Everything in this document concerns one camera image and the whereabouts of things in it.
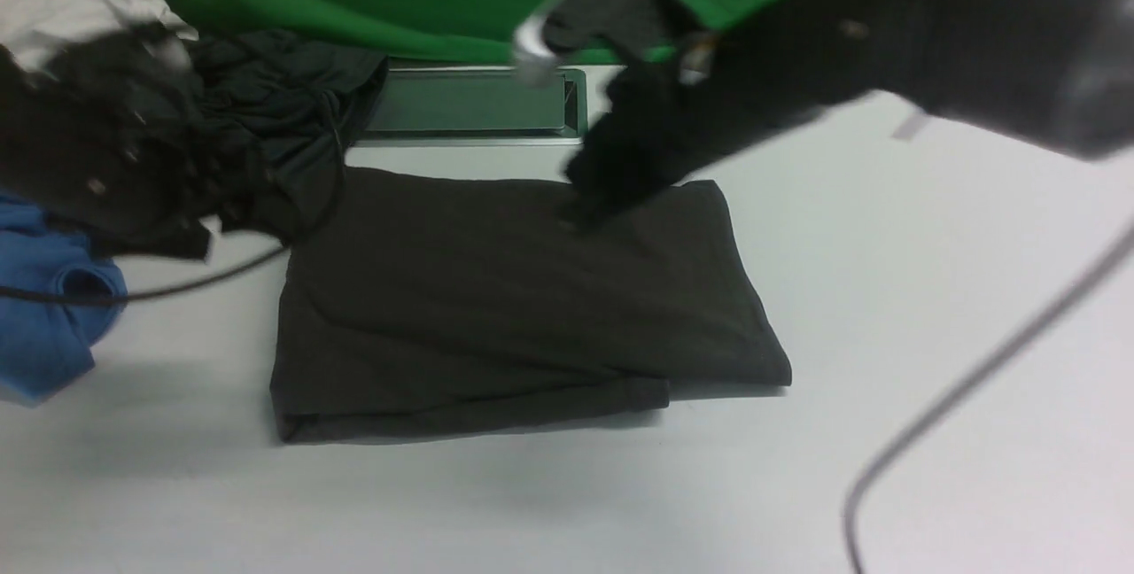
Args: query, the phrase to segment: robotic arm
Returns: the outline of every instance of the robotic arm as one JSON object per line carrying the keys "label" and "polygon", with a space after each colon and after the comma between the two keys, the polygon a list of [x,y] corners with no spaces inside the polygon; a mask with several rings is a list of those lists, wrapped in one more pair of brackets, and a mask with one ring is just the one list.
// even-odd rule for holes
{"label": "robotic arm", "polygon": [[594,40],[626,69],[566,169],[584,229],[875,90],[1080,159],[1134,142],[1134,0],[777,0],[723,32],[678,0],[551,0],[516,32],[518,75]]}

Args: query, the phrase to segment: pile of clothes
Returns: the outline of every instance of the pile of clothes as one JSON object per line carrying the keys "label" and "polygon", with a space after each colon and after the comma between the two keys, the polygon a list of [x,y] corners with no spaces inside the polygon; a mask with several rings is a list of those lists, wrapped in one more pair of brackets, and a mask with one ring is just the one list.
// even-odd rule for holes
{"label": "pile of clothes", "polygon": [[[256,183],[218,201],[225,231],[257,230],[281,239],[330,203],[339,138],[350,142],[373,115],[386,56],[265,31],[201,36],[162,0],[0,0],[0,45],[32,75],[76,45],[108,40],[132,26],[160,24],[176,33],[154,56],[191,77],[183,115],[188,142],[234,179]],[[142,102],[139,119],[149,119]],[[335,129],[328,128],[328,119]],[[254,170],[259,179],[248,177]],[[0,285],[22,290],[121,296],[126,286],[109,256],[138,252],[110,236],[74,230],[65,218],[0,192]],[[176,236],[143,253],[203,260],[210,235]],[[0,298],[0,386],[39,403],[93,368],[90,347],[119,306],[76,307]]]}

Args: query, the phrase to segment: black t-shirt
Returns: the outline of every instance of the black t-shirt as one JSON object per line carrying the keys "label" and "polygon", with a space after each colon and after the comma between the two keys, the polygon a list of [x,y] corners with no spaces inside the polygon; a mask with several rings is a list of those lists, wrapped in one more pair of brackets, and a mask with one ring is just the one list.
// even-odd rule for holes
{"label": "black t-shirt", "polygon": [[589,236],[556,222],[569,195],[348,169],[280,298],[280,437],[482,432],[661,408],[669,381],[790,383],[716,184]]}

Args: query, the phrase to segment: blue cloth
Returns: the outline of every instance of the blue cloth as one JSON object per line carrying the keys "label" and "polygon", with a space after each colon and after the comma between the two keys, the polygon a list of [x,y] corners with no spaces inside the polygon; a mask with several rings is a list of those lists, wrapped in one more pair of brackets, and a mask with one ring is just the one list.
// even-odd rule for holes
{"label": "blue cloth", "polygon": [[[121,295],[110,261],[93,261],[86,236],[48,229],[43,212],[0,193],[0,285],[40,293]],[[35,304],[0,297],[0,383],[40,402],[94,368],[91,346],[121,306]]]}

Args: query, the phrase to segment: black fabric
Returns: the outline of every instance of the black fabric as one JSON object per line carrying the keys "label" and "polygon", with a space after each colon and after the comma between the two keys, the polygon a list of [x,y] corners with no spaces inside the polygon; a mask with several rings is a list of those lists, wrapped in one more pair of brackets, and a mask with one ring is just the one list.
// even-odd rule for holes
{"label": "black fabric", "polygon": [[[174,45],[181,62],[166,53]],[[70,42],[33,73],[0,48],[0,185],[95,246],[164,252],[177,242],[176,254],[204,258],[209,231],[181,222],[188,74],[160,23]]]}
{"label": "black fabric", "polygon": [[579,237],[547,182],[348,169],[291,255],[271,395],[288,442],[661,408],[669,381],[787,386],[713,183]]}
{"label": "black fabric", "polygon": [[295,238],[329,203],[341,166],[327,120],[344,146],[357,141],[384,85],[386,56],[280,29],[186,47],[197,75],[200,142],[239,166],[235,185],[247,187],[219,210],[223,230]]}

